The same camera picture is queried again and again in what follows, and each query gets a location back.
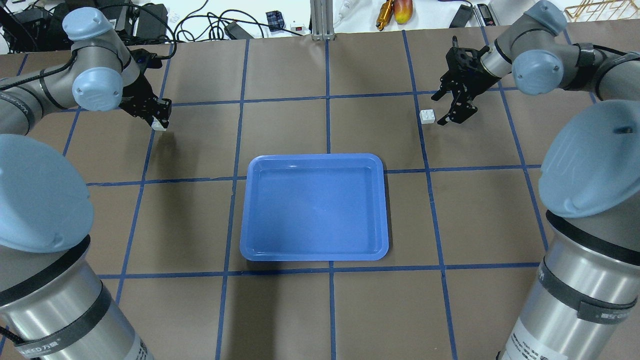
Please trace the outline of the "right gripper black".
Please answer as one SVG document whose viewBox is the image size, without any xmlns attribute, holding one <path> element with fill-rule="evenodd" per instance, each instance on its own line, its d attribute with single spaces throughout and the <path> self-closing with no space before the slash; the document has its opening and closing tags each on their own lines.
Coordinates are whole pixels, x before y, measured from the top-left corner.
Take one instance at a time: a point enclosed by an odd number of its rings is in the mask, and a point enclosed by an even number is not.
<svg viewBox="0 0 640 360">
<path fill-rule="evenodd" d="M 432 95 L 432 100 L 440 101 L 447 93 L 451 93 L 453 101 L 448 112 L 437 120 L 437 125 L 461 125 L 478 112 L 471 98 L 493 87 L 493 75 L 482 65 L 482 57 L 489 51 L 487 45 L 480 50 L 460 47 L 458 38 L 452 37 L 451 48 L 445 55 L 447 71 L 441 76 L 441 84 Z"/>
</svg>

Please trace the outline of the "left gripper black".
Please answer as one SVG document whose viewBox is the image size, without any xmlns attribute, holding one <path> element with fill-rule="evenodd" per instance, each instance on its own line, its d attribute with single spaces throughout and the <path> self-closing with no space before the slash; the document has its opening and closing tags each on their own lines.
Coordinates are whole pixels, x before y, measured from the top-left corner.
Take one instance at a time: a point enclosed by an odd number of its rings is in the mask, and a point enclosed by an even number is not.
<svg viewBox="0 0 640 360">
<path fill-rule="evenodd" d="M 169 128 L 172 112 L 171 99 L 159 99 L 146 78 L 147 69 L 161 69 L 158 55 L 144 48 L 130 51 L 130 58 L 122 71 L 123 89 L 119 107 L 133 117 L 146 121 L 151 128 L 154 119 Z"/>
</svg>

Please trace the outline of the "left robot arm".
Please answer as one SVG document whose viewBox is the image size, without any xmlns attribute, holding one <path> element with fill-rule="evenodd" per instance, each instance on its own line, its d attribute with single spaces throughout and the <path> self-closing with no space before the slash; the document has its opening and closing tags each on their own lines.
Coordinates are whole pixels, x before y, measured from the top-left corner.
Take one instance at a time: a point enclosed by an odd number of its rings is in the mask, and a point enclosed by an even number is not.
<svg viewBox="0 0 640 360">
<path fill-rule="evenodd" d="M 62 29 L 73 41 L 66 64 L 1 80 L 1 333 L 27 360 L 152 360 L 87 263 L 94 207 L 86 182 L 29 133 L 75 106 L 122 109 L 163 132 L 172 102 L 153 92 L 146 66 L 100 9 L 71 10 Z"/>
</svg>

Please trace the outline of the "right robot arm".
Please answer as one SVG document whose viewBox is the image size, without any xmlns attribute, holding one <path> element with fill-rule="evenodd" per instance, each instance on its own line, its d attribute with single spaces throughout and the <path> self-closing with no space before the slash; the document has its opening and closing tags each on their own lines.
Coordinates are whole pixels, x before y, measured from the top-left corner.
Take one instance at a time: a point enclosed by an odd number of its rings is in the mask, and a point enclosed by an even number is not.
<svg viewBox="0 0 640 360">
<path fill-rule="evenodd" d="M 180 341 L 152 342 L 160 360 L 596 360 L 620 324 L 587 321 L 555 294 L 604 303 L 639 298 L 639 267 L 600 248 L 639 241 L 639 198 L 576 216 L 639 161 L 639 122 L 621 102 L 588 105 L 555 90 L 492 86 L 463 125 L 418 125 L 427 93 L 342 93 L 356 75 L 399 65 L 402 89 L 438 78 L 456 35 L 480 47 L 497 29 L 345 34 L 187 46 L 169 84 L 197 55 L 247 55 L 258 66 L 300 55 L 329 66 L 329 97 L 178 107 L 151 147 L 130 275 L 167 297 L 158 306 Z M 384 163 L 390 247 L 380 260 L 259 262 L 240 251 L 246 173 L 263 154 L 373 153 Z"/>
</svg>

